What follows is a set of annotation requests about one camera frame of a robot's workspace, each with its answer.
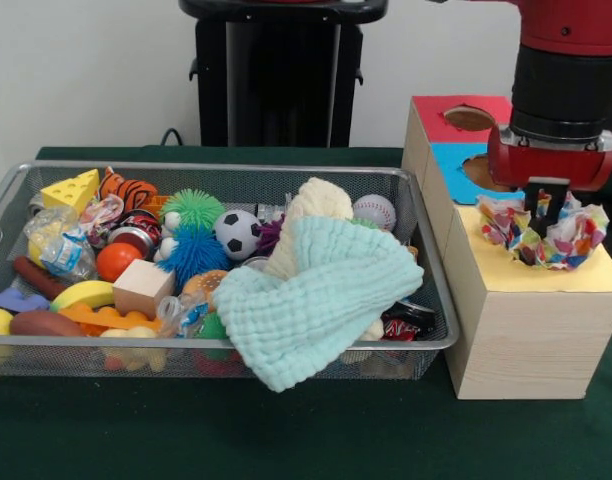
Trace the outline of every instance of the black stand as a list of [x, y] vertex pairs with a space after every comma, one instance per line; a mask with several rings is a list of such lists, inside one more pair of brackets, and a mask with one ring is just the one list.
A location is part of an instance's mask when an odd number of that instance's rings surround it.
[[348, 146], [360, 72], [358, 24], [388, 0], [274, 4], [179, 0], [198, 19], [202, 145]]

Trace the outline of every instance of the round hole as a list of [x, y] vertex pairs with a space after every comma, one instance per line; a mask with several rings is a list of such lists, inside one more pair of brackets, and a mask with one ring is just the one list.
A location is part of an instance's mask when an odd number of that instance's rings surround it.
[[475, 155], [467, 159], [462, 164], [462, 168], [471, 182], [486, 190], [493, 192], [514, 192], [516, 190], [504, 185], [497, 185], [493, 181], [493, 177], [490, 176], [490, 171], [488, 170], [488, 155], [486, 154]]
[[469, 132], [490, 130], [495, 126], [492, 115], [481, 108], [461, 105], [444, 112], [444, 118], [453, 127]]

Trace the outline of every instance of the green table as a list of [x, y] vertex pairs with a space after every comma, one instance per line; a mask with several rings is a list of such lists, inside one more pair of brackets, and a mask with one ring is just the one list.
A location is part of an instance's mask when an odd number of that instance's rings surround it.
[[[401, 151], [39, 156], [393, 166]], [[307, 381], [280, 395], [256, 380], [0, 378], [0, 478], [186, 477], [612, 479], [612, 341], [583, 401], [460, 402], [442, 357], [418, 382]]]

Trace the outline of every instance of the orange tiger striped toy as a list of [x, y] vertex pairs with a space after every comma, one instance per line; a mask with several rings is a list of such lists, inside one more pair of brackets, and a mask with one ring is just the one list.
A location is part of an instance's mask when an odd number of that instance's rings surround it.
[[99, 184], [98, 195], [100, 200], [103, 200], [111, 193], [121, 198], [124, 201], [124, 211], [130, 212], [157, 195], [157, 188], [143, 180], [125, 180], [120, 174], [115, 173], [112, 167], [106, 167], [106, 174]]

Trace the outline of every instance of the yellow cheese toy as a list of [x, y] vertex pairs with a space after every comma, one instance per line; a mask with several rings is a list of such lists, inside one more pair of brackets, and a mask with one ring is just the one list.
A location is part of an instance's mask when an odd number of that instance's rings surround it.
[[99, 172], [97, 169], [89, 170], [75, 178], [53, 183], [42, 189], [44, 207], [73, 207], [78, 215], [86, 208], [99, 188]]

